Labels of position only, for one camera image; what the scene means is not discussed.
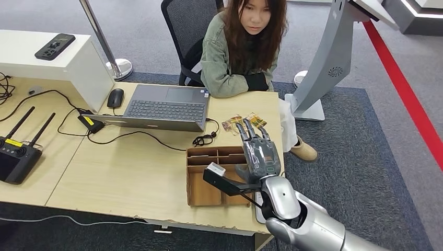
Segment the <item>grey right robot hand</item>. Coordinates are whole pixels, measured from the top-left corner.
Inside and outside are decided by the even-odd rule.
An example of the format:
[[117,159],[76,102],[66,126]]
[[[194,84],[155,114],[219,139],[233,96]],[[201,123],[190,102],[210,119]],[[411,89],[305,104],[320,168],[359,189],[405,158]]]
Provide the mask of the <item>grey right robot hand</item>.
[[278,176],[281,173],[281,161],[275,143],[263,127],[259,127],[262,135],[255,133],[251,122],[243,119],[243,123],[235,123],[241,140],[247,167],[236,165],[237,175],[248,184],[256,184],[260,180]]

